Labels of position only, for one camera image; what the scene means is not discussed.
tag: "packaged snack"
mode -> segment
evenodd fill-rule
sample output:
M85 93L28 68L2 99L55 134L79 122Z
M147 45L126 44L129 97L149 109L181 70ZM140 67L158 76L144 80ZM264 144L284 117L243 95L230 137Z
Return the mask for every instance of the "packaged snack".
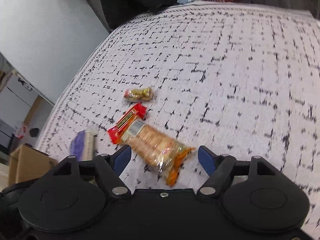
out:
M180 165L192 150L140 119L132 122L123 133L121 141L129 144L150 167L165 177L169 186L175 184Z
M118 144L121 141L121 136L126 129L137 119L143 118L146 114L146 107L137 103L131 107L125 115L116 123L114 127L108 130L109 137L113 144Z
M95 130L87 128L79 133L70 143L70 154L75 155L77 161L89 161L93 158Z
M124 98L130 102L150 101L153 98L154 92L151 87L142 89L127 89L124 92Z

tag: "white barcode label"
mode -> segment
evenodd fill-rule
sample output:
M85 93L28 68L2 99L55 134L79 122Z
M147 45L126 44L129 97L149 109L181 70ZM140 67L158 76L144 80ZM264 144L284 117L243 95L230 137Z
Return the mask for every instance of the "white barcode label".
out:
M132 125L130 125L128 132L133 134L134 136L137 136L141 128L145 125L145 123L139 119L135 120Z

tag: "cardboard box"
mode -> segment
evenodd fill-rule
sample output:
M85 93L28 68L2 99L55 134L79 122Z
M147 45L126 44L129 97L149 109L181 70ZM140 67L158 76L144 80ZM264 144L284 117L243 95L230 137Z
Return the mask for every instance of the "cardboard box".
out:
M10 154L8 185L40 178L57 163L47 154L21 145Z

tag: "black and white patterned tablecloth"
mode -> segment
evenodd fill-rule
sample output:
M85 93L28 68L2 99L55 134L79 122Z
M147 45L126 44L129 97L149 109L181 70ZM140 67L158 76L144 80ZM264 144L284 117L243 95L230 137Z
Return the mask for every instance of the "black and white patterned tablecloth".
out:
M37 149L69 155L77 132L98 130L96 154L114 153L107 129L128 110L131 87L154 86L146 122L177 140L238 160L261 155L310 198L303 229L320 237L320 31L307 16L273 8L199 2L142 14L111 33L57 102ZM173 188L207 175L190 156ZM168 188L132 154L121 179Z

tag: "silver screw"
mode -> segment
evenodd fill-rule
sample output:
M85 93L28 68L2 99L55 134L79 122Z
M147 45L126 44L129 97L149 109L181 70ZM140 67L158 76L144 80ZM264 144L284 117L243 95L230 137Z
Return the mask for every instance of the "silver screw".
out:
M165 192L162 192L162 193L160 193L160 197L169 197L169 194L165 193Z
M123 195L128 192L128 189L126 187L114 187L112 192L116 195Z
M203 195L212 195L212 194L214 194L216 192L216 190L213 187L202 187L200 189L200 192Z

